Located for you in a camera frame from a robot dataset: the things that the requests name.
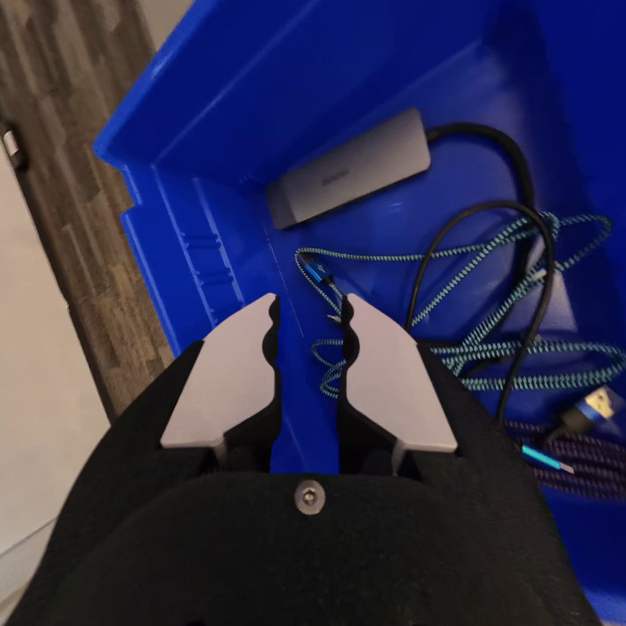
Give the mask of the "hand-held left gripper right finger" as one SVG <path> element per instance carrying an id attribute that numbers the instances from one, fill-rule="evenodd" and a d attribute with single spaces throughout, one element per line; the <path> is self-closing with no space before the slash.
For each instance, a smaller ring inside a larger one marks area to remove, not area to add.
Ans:
<path id="1" fill-rule="evenodd" d="M 341 309 L 337 399 L 341 474 L 403 474 L 414 453 L 455 455 L 458 442 L 417 342 L 354 293 Z"/>

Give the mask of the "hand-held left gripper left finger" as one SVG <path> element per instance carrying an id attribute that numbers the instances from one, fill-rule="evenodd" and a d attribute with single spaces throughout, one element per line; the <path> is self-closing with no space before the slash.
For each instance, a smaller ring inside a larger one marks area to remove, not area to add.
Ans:
<path id="1" fill-rule="evenodd" d="M 282 429 L 279 329 L 280 298 L 267 293 L 205 337 L 161 436 L 164 449 L 210 448 L 223 463 L 248 448 L 258 463 L 270 462 Z"/>

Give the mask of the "grey usb hub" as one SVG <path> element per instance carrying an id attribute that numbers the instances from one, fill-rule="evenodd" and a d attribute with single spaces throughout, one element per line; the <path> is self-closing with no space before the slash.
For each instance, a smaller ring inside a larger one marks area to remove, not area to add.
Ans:
<path id="1" fill-rule="evenodd" d="M 425 172 L 431 164 L 421 115 L 410 108 L 268 185 L 280 231 Z"/>

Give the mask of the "blue plastic bin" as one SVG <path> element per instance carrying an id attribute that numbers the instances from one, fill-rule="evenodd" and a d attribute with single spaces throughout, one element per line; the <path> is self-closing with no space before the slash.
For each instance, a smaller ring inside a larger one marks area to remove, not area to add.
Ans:
<path id="1" fill-rule="evenodd" d="M 501 148 L 453 135 L 386 190 L 279 229 L 266 188 L 406 109 L 481 123 L 526 156 L 564 222 L 550 340 L 625 350 L 624 1 L 196 1 L 94 144 L 134 206 L 121 222 L 179 356 L 267 292 L 280 297 L 280 473 L 338 470 L 336 408 L 310 346 L 340 337 L 295 263 L 304 246 L 412 255 L 471 205 L 518 200 Z"/>

